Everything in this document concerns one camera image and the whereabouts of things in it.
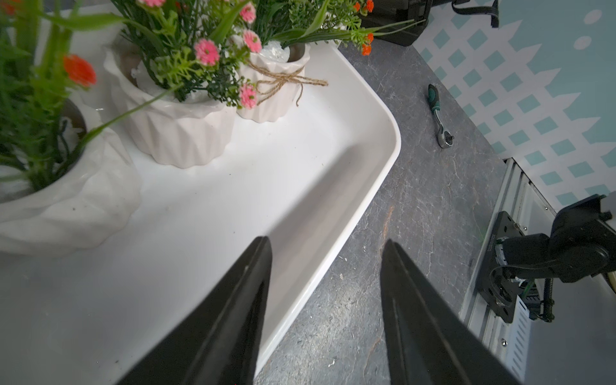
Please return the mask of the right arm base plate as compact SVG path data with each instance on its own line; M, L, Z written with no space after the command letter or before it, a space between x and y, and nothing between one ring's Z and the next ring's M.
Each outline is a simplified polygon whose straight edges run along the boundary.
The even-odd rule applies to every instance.
M488 236L488 245L476 279L478 294L486 301L489 309L505 323L513 322L521 290L516 279L504 276L507 261L502 242L521 236L523 232L518 229L511 216L506 211L500 211Z

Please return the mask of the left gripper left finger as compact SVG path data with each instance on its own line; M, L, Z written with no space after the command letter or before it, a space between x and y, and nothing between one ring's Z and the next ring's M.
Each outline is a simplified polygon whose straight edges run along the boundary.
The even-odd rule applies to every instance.
M252 384L272 268L256 237L211 293L141 359L122 384Z

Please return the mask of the twine pot pink flowers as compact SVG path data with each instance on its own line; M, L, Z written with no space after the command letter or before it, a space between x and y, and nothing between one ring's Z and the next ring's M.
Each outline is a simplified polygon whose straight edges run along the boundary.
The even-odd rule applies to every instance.
M274 122L299 104L306 86L326 87L326 80L306 75L312 44L351 44L369 56L375 38L418 27L415 19L364 27L373 1L258 1L251 29L261 51L251 53L240 75L253 84L253 107L237 111L257 123Z

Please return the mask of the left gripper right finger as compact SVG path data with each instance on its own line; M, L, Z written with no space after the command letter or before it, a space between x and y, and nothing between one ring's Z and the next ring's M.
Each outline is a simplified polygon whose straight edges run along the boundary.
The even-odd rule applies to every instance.
M391 383L518 383L393 240L383 248L380 290Z

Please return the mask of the white rectangular storage tray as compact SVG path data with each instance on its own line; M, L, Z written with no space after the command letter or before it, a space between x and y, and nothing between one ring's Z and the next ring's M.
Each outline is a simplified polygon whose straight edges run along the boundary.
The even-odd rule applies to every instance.
M98 247L1 258L1 381L114 384L213 290L249 244L273 263L263 368L399 155L398 125L332 43L310 48L308 87L274 123L237 118L208 165L160 165L125 124L141 205Z

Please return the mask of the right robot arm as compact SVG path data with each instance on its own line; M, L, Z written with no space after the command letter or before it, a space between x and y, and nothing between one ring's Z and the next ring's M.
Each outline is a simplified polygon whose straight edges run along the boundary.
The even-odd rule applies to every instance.
M492 311L513 322L516 303L538 279L544 297L532 319L553 322L553 281L574 283L615 270L615 195L595 194L560 210L550 234L526 235L502 211L489 238L477 287Z

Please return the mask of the ribbed pot orange flowers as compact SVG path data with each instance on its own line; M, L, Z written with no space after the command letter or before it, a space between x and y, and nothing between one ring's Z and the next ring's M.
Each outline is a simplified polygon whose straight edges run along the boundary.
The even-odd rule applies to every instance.
M1 4L1 254L51 257L102 244L141 203L141 178L112 123L84 104L94 67L77 31L122 22L41 1Z

